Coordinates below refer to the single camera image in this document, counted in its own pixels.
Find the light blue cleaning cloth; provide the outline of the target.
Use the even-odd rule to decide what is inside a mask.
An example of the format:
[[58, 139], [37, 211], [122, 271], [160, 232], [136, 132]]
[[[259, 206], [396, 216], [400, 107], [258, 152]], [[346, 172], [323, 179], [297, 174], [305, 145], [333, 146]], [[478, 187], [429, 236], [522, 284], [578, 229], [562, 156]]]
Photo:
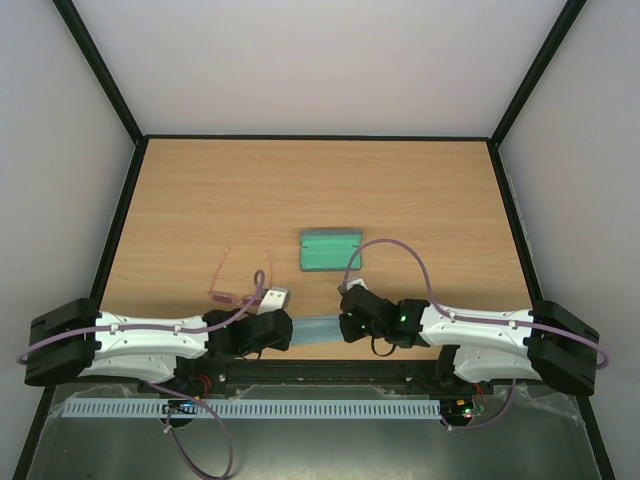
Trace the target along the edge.
[[343, 336], [337, 315], [298, 317], [293, 320], [290, 344], [312, 345], [341, 342]]

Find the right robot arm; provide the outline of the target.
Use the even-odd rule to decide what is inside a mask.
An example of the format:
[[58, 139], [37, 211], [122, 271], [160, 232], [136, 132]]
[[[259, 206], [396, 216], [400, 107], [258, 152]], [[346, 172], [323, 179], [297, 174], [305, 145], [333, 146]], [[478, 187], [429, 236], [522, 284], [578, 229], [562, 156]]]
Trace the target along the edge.
[[436, 367], [436, 379], [447, 391], [513, 379], [540, 381], [573, 396], [595, 391], [599, 334], [555, 302], [503, 312], [420, 299], [392, 303], [358, 282], [341, 295], [345, 342], [370, 337], [397, 348], [438, 347], [446, 360]]

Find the blue-grey glasses case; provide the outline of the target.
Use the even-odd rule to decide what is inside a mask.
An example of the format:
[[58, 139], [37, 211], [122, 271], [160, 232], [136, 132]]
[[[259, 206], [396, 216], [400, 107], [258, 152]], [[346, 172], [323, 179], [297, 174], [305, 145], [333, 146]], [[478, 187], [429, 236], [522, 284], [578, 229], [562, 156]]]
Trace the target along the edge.
[[[299, 235], [299, 265], [303, 272], [344, 272], [354, 252], [362, 243], [361, 229], [348, 227], [314, 228], [302, 230]], [[358, 253], [350, 264], [352, 270], [362, 267]]]

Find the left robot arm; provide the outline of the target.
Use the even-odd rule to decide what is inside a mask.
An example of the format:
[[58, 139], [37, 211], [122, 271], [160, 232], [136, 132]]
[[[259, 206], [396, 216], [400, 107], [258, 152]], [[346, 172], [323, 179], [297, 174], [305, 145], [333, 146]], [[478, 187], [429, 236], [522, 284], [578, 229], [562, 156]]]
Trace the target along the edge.
[[57, 386], [88, 376], [159, 384], [176, 376], [181, 360], [285, 351], [292, 334], [293, 320], [282, 308], [149, 319], [101, 311], [94, 300], [81, 298], [32, 320], [27, 350], [17, 363], [25, 367], [29, 386]]

